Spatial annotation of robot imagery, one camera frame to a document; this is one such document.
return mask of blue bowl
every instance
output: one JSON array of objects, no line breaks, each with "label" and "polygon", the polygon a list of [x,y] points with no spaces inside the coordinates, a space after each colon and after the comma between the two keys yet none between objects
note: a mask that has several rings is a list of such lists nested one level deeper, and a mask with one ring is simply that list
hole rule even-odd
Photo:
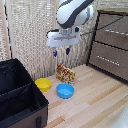
[{"label": "blue bowl", "polygon": [[56,87],[57,94],[60,98],[68,99],[72,96],[74,88],[70,84],[59,84]]}]

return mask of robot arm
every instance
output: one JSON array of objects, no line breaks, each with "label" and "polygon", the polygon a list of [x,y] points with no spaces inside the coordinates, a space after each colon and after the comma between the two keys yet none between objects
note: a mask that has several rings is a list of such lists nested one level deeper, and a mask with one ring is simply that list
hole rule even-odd
[{"label": "robot arm", "polygon": [[57,22],[63,29],[82,25],[93,17],[94,0],[61,0],[57,10]]},{"label": "robot arm", "polygon": [[80,39],[79,25],[89,22],[93,17],[94,0],[60,0],[56,20],[60,29],[47,33],[47,46],[56,48],[78,44]]}]

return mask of wooden floor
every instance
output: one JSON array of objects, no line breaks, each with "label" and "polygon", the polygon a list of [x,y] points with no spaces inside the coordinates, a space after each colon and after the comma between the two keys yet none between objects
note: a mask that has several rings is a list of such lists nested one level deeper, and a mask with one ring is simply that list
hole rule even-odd
[{"label": "wooden floor", "polygon": [[49,101],[48,125],[45,128],[110,128],[128,102],[128,86],[91,67],[82,65],[76,72],[70,99],[61,99],[55,75],[51,89],[43,93]]}]

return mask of drawer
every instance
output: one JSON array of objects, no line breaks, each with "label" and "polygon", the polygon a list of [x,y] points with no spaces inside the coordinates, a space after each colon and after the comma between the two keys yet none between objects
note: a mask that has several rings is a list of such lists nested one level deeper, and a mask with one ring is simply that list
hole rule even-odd
[{"label": "drawer", "polygon": [[93,42],[90,64],[128,80],[128,52]]},{"label": "drawer", "polygon": [[[98,28],[116,20],[119,17],[120,16],[117,16],[117,15],[108,16],[107,14],[101,14],[99,23],[98,23]],[[105,44],[109,44],[118,48],[128,50],[128,34],[126,35],[126,32],[128,32],[128,25],[124,25],[124,22],[128,24],[128,16],[124,17],[123,19],[124,20],[122,19],[120,20],[120,21],[123,21],[122,24],[118,21],[120,25],[119,23],[118,24],[114,23],[106,28],[103,28],[97,31],[95,35],[95,41],[103,42]]]},{"label": "drawer", "polygon": [[[111,15],[111,14],[100,14],[98,28],[101,28],[122,16],[120,15]],[[123,17],[122,19],[118,20],[117,22],[103,28],[104,30],[113,30],[115,32],[120,33],[127,33],[128,32],[128,16]]]}]

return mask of yellow bowl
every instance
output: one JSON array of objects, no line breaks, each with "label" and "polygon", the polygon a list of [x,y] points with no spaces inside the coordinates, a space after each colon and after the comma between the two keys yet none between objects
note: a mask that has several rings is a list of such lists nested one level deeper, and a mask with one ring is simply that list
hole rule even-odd
[{"label": "yellow bowl", "polygon": [[50,89],[51,81],[46,78],[40,78],[35,81],[35,84],[41,92],[47,92]]}]

